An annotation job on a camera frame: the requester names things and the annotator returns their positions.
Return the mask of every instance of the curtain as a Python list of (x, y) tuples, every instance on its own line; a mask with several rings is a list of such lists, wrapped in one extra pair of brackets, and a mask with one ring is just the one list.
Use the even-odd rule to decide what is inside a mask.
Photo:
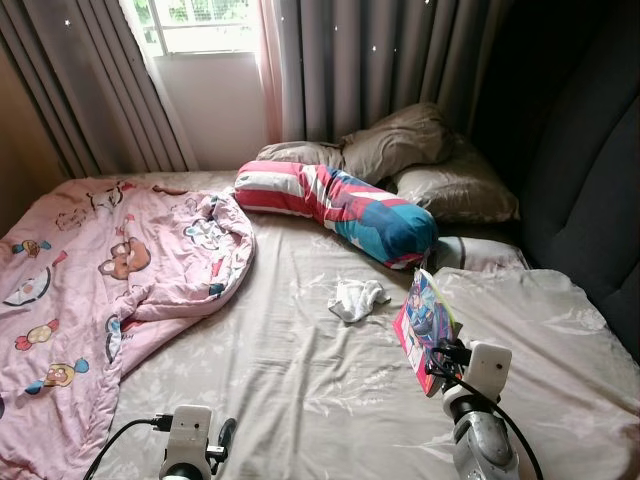
[(260, 69), (272, 80), (263, 81), (267, 105), (282, 110), (268, 115), (280, 122), (278, 140), (336, 140), (426, 101), (468, 132), (511, 3), (262, 0), (261, 55), (271, 62)]
[(197, 169), (118, 2), (2, 0), (0, 33), (71, 176)]

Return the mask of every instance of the gray upholstered headboard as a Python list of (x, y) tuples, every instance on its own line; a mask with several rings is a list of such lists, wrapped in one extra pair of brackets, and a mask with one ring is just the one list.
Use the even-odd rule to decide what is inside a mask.
[[(474, 140), (519, 193), (521, 242), (530, 259), (564, 272), (582, 287), (638, 361), (638, 2), (530, 3), (536, 2), (516, 2), (507, 20), (500, 41), (509, 46), (500, 50), (498, 45), (492, 60)], [(532, 10), (554, 15), (559, 3), (565, 4), (560, 14), (568, 23), (552, 20), (556, 30), (538, 45), (548, 48), (545, 54), (536, 53), (535, 42), (524, 52), (514, 50), (516, 38), (527, 35), (518, 22), (526, 18), (545, 32), (531, 18)], [(536, 68), (548, 75), (539, 77)], [(524, 101), (517, 101), (518, 91)], [(500, 110), (502, 102), (515, 106), (504, 104)], [(515, 110), (518, 104), (524, 112)], [(499, 136), (491, 126), (501, 129)], [(499, 142), (507, 137), (511, 143), (505, 148)]]

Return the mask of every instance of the mattress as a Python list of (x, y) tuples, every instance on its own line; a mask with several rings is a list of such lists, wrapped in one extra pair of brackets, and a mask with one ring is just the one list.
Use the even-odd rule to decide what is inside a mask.
[[(223, 189), (233, 178), (135, 180), (193, 190)], [(111, 431), (202, 404), (214, 412), (212, 440), (226, 418), (238, 420), (220, 478), (458, 478), (442, 397), (425, 397), (392, 327), (412, 274), (387, 269), (311, 220), (249, 218), (257, 251), (237, 294), (124, 379)], [(391, 301), (345, 325), (327, 309), (340, 279), (377, 280)], [(463, 339), (513, 349), (501, 406), (545, 478), (638, 476), (640, 373), (582, 290), (547, 270), (444, 269), (436, 281)], [(167, 438), (145, 425), (128, 430), (94, 478), (157, 478)], [(533, 478), (514, 444), (522, 478)]]

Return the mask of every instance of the towel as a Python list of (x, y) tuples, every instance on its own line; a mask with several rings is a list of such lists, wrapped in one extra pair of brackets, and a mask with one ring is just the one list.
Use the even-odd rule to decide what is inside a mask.
[(329, 299), (327, 307), (345, 323), (355, 323), (373, 310), (374, 303), (385, 303), (391, 297), (376, 280), (340, 280), (336, 296)]

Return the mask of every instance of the pink blanket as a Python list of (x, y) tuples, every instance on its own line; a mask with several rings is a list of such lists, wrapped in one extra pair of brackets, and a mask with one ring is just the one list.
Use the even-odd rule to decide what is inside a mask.
[(0, 241), (0, 478), (79, 479), (120, 378), (234, 293), (251, 225), (226, 194), (74, 180)]

